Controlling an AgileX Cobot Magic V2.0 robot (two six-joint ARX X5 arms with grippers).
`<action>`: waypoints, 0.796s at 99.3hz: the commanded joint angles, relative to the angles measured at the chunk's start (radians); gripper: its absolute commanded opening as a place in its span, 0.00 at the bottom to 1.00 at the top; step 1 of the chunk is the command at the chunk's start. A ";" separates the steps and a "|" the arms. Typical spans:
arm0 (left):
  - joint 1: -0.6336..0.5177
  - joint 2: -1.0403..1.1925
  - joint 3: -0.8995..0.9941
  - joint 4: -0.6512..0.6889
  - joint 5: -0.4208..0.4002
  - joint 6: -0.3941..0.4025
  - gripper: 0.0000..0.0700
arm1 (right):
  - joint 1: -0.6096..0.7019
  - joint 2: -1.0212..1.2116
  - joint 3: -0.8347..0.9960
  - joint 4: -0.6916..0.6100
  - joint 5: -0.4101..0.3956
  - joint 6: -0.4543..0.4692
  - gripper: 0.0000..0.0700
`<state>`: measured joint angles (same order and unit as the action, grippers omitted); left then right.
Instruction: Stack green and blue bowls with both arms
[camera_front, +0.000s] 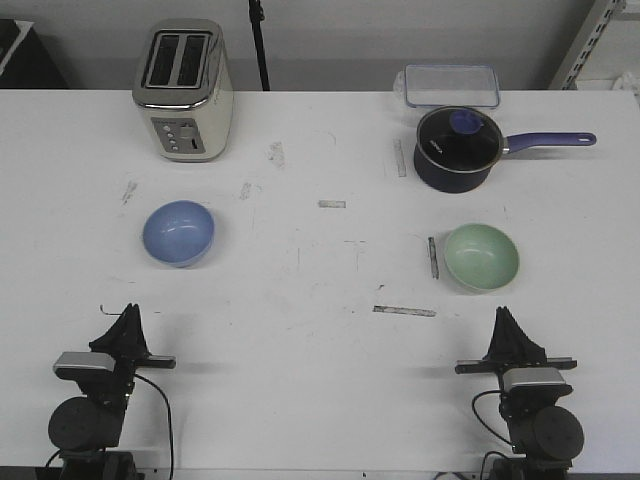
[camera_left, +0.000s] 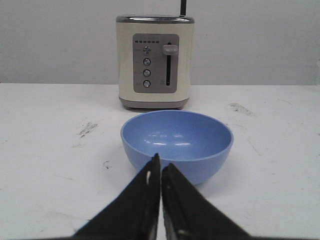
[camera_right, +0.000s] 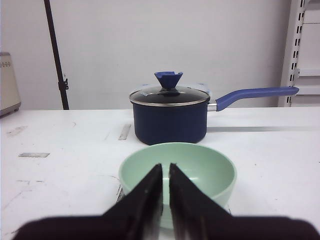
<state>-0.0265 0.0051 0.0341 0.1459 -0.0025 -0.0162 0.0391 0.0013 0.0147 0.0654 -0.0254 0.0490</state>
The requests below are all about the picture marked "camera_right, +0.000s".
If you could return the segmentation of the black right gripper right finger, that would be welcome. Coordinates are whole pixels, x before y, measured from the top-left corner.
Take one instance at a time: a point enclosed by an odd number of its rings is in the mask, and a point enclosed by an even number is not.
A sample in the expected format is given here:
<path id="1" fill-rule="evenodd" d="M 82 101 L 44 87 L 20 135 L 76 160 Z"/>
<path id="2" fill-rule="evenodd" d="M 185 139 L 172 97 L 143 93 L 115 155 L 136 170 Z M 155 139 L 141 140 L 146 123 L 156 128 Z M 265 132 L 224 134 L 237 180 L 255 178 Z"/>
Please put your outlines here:
<path id="1" fill-rule="evenodd" d="M 169 206 L 177 240 L 318 240 L 307 221 L 281 216 L 233 216 L 172 163 Z"/>

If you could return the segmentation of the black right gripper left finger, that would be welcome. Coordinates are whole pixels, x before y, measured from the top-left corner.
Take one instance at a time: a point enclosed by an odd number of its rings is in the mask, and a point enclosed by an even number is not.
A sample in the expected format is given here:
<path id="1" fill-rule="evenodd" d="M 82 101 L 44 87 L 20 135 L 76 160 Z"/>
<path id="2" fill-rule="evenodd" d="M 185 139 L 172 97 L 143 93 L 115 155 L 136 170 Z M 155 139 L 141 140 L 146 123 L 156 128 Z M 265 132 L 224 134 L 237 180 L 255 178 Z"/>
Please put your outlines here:
<path id="1" fill-rule="evenodd" d="M 136 187 L 102 215 L 30 221 L 19 240 L 157 240 L 163 211 L 163 171 L 156 164 Z"/>

